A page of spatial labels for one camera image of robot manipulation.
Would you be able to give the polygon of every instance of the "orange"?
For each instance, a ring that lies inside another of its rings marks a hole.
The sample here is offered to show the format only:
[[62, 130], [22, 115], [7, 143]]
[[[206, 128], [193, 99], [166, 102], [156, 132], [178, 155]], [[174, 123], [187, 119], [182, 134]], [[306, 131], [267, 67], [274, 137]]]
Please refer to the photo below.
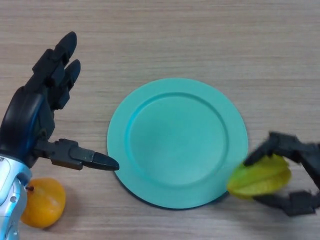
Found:
[[39, 229], [53, 225], [65, 209], [64, 187], [53, 178], [43, 177], [32, 179], [26, 190], [27, 203], [21, 221]]

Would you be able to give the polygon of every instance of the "wooden table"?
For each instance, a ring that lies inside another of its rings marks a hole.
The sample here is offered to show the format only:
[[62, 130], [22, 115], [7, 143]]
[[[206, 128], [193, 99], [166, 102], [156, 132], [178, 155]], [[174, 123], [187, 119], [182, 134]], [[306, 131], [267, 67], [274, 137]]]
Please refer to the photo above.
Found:
[[[106, 152], [117, 105], [137, 87], [167, 77], [208, 83], [245, 119], [250, 149], [269, 130], [320, 137], [318, 0], [2, 0], [0, 113], [32, 75], [47, 48], [69, 31], [81, 74], [52, 140], [76, 140]], [[65, 185], [67, 205], [47, 230], [20, 225], [22, 240], [315, 240], [317, 215], [281, 211], [228, 197], [188, 211], [150, 207], [131, 197], [111, 172], [52, 166], [39, 159], [34, 177]], [[292, 166], [293, 190], [315, 187]]]

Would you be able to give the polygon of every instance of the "teal plate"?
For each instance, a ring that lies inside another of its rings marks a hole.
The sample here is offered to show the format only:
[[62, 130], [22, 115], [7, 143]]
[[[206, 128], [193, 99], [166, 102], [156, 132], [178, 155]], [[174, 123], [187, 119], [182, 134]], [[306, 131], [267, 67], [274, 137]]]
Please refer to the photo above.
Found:
[[220, 91], [166, 78], [136, 89], [118, 106], [107, 151], [133, 195], [154, 206], [189, 209], [226, 193], [248, 153], [248, 136], [237, 108]]

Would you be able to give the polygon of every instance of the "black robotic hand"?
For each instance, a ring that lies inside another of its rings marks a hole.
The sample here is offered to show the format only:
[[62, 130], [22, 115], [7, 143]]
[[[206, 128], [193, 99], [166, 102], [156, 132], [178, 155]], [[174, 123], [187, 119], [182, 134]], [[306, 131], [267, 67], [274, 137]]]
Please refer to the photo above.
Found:
[[55, 129], [55, 111], [67, 104], [81, 70], [79, 60], [65, 69], [77, 46], [68, 33], [47, 49], [32, 68], [33, 76], [14, 94], [0, 126], [0, 154], [16, 158], [29, 168], [39, 157], [54, 165], [81, 170], [83, 166], [116, 171], [119, 164], [102, 153], [79, 147], [76, 141], [48, 142]]
[[[320, 145], [302, 143], [294, 135], [270, 132], [269, 137], [244, 161], [245, 166], [252, 166], [264, 156], [276, 154], [301, 164], [320, 189]], [[312, 195], [308, 191], [289, 194], [289, 198], [274, 194], [256, 196], [254, 199], [269, 207], [282, 209], [288, 216], [315, 214], [320, 207], [320, 193]]]

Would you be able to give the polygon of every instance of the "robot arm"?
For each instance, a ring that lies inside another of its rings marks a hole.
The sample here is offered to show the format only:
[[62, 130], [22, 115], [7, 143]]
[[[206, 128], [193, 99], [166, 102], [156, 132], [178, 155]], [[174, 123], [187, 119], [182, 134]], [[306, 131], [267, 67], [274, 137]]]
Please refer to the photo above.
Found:
[[[270, 132], [269, 138], [253, 151], [244, 161], [245, 166], [252, 166], [263, 156], [276, 154], [301, 164], [320, 189], [320, 146], [315, 143], [302, 143], [294, 135]], [[274, 194], [256, 196], [254, 199], [272, 208], [282, 209], [288, 216], [315, 214], [320, 207], [320, 192], [312, 195], [308, 191], [297, 191], [289, 198]]]
[[32, 77], [13, 95], [2, 120], [0, 240], [19, 239], [18, 222], [27, 204], [26, 186], [38, 158], [76, 170], [83, 166], [105, 171], [119, 169], [113, 158], [79, 147], [76, 141], [48, 141], [55, 129], [55, 111], [65, 107], [80, 74], [79, 60], [67, 66], [76, 46], [77, 35], [70, 32], [54, 49], [47, 49], [32, 68]]

